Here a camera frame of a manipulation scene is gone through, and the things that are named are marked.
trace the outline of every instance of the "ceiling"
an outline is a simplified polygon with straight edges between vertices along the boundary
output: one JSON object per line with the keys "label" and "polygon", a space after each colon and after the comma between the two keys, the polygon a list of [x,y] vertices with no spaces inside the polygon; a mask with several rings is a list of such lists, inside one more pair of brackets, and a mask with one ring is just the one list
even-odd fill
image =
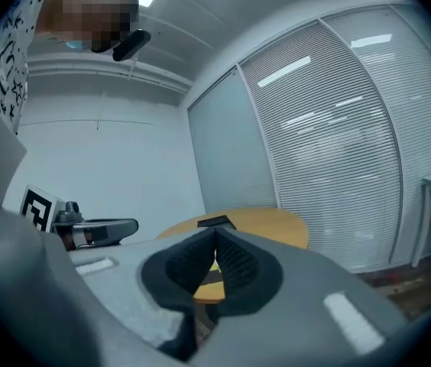
{"label": "ceiling", "polygon": [[[277,9],[297,0],[154,0],[141,7],[140,28],[151,41],[138,60],[194,80],[231,39]],[[30,55],[76,52],[56,40],[36,40]]]}

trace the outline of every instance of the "gray surface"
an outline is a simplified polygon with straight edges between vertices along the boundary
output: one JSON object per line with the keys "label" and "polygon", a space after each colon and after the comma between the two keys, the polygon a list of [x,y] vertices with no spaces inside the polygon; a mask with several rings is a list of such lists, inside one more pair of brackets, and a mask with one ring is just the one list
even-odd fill
{"label": "gray surface", "polygon": [[57,235],[0,209],[0,319],[41,365],[182,365],[125,328],[92,294]]}
{"label": "gray surface", "polygon": [[196,232],[198,231],[134,245],[77,250],[71,252],[70,257],[75,265],[96,258],[111,258],[116,261],[118,265],[85,274],[83,280],[119,322],[153,346],[159,346],[175,337],[183,315],[165,310],[152,301],[139,278],[139,269],[150,255]]}
{"label": "gray surface", "polygon": [[220,319],[190,364],[284,367],[349,362],[356,355],[322,304],[335,292],[344,292],[386,338],[405,326],[406,319],[391,302],[326,257],[228,231],[278,257],[284,283],[258,313]]}
{"label": "gray surface", "polygon": [[276,207],[267,153],[239,72],[217,83],[188,116],[206,212]]}

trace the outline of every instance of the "person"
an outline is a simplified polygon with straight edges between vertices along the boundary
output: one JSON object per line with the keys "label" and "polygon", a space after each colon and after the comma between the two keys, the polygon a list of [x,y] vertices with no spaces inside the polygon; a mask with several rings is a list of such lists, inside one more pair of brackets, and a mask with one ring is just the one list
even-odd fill
{"label": "person", "polygon": [[34,35],[103,52],[128,34],[137,12],[138,0],[16,0],[0,20],[0,206],[26,152],[14,136],[28,94]]}

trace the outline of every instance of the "window blinds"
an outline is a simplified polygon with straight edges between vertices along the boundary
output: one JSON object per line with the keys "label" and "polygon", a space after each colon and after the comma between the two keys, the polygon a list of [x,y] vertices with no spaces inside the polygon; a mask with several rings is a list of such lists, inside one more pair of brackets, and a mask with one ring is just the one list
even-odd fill
{"label": "window blinds", "polygon": [[431,173],[431,53],[390,8],[325,21],[359,56],[394,124],[403,171],[403,210],[392,265],[410,262],[422,214],[421,178]]}
{"label": "window blinds", "polygon": [[282,208],[305,220],[309,249],[351,271],[387,266],[400,213],[399,160],[386,110],[361,64],[315,22],[241,68]]}

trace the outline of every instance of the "wooden tabletop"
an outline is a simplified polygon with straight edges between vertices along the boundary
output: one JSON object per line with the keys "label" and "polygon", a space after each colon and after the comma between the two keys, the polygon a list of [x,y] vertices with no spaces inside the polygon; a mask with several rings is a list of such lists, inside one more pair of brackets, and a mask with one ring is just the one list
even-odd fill
{"label": "wooden tabletop", "polygon": [[[200,220],[211,219],[226,215],[234,227],[241,232],[259,235],[276,242],[307,248],[309,236],[305,222],[298,216],[284,209],[278,208],[239,208],[227,209],[208,215],[197,216],[170,227],[162,232],[158,238],[189,232],[197,228]],[[211,273],[219,272],[214,262]],[[193,296],[199,303],[216,304],[224,299],[224,286],[221,281],[199,287]]]}

